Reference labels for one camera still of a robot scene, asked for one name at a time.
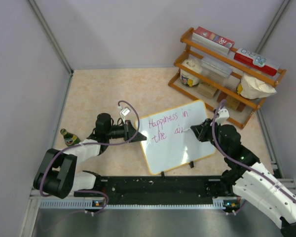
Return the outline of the yellow framed whiteboard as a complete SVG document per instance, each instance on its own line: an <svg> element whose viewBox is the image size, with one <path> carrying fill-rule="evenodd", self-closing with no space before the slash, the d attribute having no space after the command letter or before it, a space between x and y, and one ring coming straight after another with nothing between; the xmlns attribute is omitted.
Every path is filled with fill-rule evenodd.
<svg viewBox="0 0 296 237"><path fill-rule="evenodd" d="M207 119L205 103L192 101L135 121L135 127L147 137L141 142L150 174L157 175L213 155L210 142L199 142L192 130L182 132Z"/></svg>

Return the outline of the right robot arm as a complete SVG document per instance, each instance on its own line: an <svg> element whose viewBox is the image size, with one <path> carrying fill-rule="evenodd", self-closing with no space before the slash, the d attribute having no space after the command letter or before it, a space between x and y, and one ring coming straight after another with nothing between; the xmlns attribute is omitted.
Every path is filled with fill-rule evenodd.
<svg viewBox="0 0 296 237"><path fill-rule="evenodd" d="M285 237L296 237L296 195L275 178L248 148L233 125L206 119L190 127L200 142L210 142L223 155L229 170L221 175L225 195L235 194L265 214Z"/></svg>

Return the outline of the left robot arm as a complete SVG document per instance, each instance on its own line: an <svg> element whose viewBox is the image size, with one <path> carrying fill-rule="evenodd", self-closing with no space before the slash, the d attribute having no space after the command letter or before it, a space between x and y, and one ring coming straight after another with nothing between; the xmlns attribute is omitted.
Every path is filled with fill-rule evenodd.
<svg viewBox="0 0 296 237"><path fill-rule="evenodd" d="M110 114L99 114L95 128L87 139L62 151L47 150L33 187L39 190L43 197L65 198L69 193L79 190L86 190L92 196L98 195L102 190L101 182L96 180L98 175L91 171L76 173L76 166L91 157L101 155L111 139L119 138L122 138L124 143L147 139L133 127L130 120L120 118L118 124L114 125Z"/></svg>

